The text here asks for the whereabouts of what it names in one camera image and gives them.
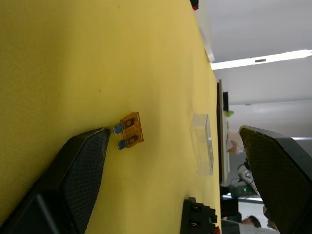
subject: black mesh grille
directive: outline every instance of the black mesh grille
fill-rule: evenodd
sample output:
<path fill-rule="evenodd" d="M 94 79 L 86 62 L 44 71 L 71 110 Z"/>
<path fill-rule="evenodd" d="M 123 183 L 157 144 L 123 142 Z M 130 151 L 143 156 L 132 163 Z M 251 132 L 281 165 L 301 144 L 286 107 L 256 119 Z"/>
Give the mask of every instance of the black mesh grille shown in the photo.
<path fill-rule="evenodd" d="M 273 139 L 241 129 L 254 182 L 281 234 L 293 233 L 312 198 L 312 187 Z"/>
<path fill-rule="evenodd" d="M 79 234 L 87 228 L 101 184 L 109 134 L 101 131 L 84 143 L 61 190 Z"/>

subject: yellow tabletop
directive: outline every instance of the yellow tabletop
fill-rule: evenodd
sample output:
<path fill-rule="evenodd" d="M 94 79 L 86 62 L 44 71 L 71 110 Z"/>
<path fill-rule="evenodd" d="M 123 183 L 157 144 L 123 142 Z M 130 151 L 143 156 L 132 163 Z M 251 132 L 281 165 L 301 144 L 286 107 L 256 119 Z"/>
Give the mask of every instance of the yellow tabletop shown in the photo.
<path fill-rule="evenodd" d="M 189 196 L 220 217 L 216 80 L 188 0 L 2 0 L 0 10 L 0 222 L 70 137 L 132 111 L 145 141 L 119 151 L 111 135 L 86 233 L 179 233 Z M 210 116 L 212 177 L 196 173 L 194 113 Z"/>

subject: red object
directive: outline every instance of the red object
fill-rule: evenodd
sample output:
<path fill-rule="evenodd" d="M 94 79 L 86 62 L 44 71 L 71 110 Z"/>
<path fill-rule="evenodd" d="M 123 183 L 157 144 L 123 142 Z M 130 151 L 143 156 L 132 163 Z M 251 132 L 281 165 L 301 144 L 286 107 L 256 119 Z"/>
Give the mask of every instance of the red object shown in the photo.
<path fill-rule="evenodd" d="M 219 227 L 215 227 L 214 230 L 215 230 L 215 234 L 221 234 Z"/>

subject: black terminal block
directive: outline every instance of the black terminal block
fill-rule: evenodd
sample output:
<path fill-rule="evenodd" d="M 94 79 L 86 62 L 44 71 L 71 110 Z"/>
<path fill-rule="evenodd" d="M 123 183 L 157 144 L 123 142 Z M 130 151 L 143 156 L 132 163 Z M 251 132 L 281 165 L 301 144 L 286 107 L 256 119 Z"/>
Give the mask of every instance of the black terminal block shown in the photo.
<path fill-rule="evenodd" d="M 195 197 L 183 202 L 180 234 L 215 234 L 215 209 L 197 203 Z"/>

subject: transparent plastic case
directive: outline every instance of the transparent plastic case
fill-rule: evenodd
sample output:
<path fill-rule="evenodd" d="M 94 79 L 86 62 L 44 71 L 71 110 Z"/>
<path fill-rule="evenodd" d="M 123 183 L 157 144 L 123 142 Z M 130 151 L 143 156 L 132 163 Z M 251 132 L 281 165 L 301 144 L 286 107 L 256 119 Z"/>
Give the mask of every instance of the transparent plastic case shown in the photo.
<path fill-rule="evenodd" d="M 193 115 L 191 136 L 197 173 L 201 176 L 212 176 L 214 154 L 208 115 Z"/>

